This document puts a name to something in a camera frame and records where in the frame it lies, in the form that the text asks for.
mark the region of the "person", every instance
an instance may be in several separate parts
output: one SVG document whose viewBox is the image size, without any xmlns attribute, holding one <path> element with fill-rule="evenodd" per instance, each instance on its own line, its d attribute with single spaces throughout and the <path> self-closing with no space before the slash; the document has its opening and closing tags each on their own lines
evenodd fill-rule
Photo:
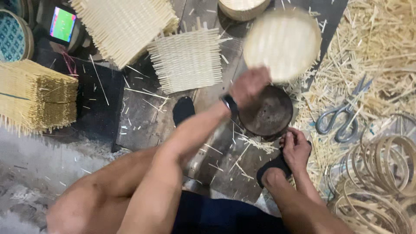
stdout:
<svg viewBox="0 0 416 234">
<path fill-rule="evenodd" d="M 270 84 L 265 67 L 243 73 L 229 89 L 239 109 Z M 221 122 L 232 115 L 219 100 L 187 117 L 162 145 L 126 154 L 71 185 L 47 214 L 50 234 L 132 233 L 335 233 L 352 231 L 332 215 L 309 179 L 311 151 L 303 133 L 289 128 L 282 137 L 285 165 L 293 173 L 269 167 L 260 176 L 282 218 L 250 204 L 210 199 L 181 190 L 182 171 Z"/>
</svg>

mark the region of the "television screen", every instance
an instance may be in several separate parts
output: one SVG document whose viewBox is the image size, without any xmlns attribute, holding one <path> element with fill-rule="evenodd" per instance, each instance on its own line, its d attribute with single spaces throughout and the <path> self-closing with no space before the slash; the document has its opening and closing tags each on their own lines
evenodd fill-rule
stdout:
<svg viewBox="0 0 416 234">
<path fill-rule="evenodd" d="M 76 18 L 76 15 L 62 10 L 59 7 L 55 7 L 50 35 L 66 42 L 70 42 Z"/>
</svg>

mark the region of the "black sock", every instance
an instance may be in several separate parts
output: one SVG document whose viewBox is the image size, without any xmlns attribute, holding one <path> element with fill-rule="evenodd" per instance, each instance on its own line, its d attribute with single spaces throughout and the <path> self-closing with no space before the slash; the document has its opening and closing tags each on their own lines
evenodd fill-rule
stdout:
<svg viewBox="0 0 416 234">
<path fill-rule="evenodd" d="M 195 108 L 193 106 L 192 99 L 188 96 L 181 97 L 173 108 L 173 122 L 175 126 L 178 126 L 181 122 L 187 118 L 195 115 Z"/>
<path fill-rule="evenodd" d="M 277 167 L 282 169 L 282 171 L 285 173 L 286 175 L 286 179 L 288 179 L 291 175 L 292 175 L 292 171 L 290 170 L 289 166 L 287 165 L 285 158 L 283 157 L 283 148 L 280 148 L 280 154 L 279 156 L 277 156 L 275 159 L 266 162 L 266 164 L 264 164 L 264 166 L 262 166 L 258 171 L 257 171 L 257 183 L 260 185 L 261 188 L 264 188 L 263 183 L 261 182 L 261 178 L 263 177 L 264 173 L 267 171 L 267 169 L 271 168 L 271 167 Z"/>
</svg>

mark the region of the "dark shorts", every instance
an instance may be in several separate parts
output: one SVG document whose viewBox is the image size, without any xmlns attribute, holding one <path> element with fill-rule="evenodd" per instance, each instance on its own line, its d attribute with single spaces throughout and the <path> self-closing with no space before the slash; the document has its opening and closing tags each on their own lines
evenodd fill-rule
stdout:
<svg viewBox="0 0 416 234">
<path fill-rule="evenodd" d="M 172 233 L 290 233 L 281 218 L 235 200 L 210 199 L 182 191 Z"/>
</svg>

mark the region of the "round blue patterned basket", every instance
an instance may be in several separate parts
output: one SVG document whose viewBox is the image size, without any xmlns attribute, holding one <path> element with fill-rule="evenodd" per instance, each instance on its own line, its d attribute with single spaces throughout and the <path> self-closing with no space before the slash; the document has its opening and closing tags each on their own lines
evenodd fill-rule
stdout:
<svg viewBox="0 0 416 234">
<path fill-rule="evenodd" d="M 27 23 L 14 13 L 0 9 L 0 61 L 14 62 L 33 55 L 33 35 Z"/>
</svg>

